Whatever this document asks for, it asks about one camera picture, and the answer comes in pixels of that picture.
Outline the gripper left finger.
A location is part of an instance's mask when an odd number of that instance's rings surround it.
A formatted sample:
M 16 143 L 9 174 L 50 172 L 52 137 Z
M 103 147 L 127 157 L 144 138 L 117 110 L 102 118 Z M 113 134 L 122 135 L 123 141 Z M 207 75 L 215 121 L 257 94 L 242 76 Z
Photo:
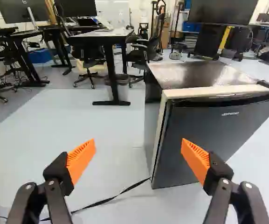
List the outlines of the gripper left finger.
M 51 223 L 72 223 L 65 197 L 72 193 L 95 153 L 94 139 L 60 153 L 44 169 L 42 184 L 28 182 L 17 190 L 6 223 L 37 224 L 44 206 L 48 208 Z

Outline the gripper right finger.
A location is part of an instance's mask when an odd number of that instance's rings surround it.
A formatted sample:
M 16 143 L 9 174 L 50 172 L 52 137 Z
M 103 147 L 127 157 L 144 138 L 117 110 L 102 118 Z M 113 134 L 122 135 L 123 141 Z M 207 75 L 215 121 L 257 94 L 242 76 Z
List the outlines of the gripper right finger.
M 269 224 L 269 216 L 259 188 L 250 182 L 232 182 L 234 172 L 214 152 L 207 152 L 182 139 L 181 154 L 211 201 L 205 224 L 223 224 L 232 205 L 240 224 Z

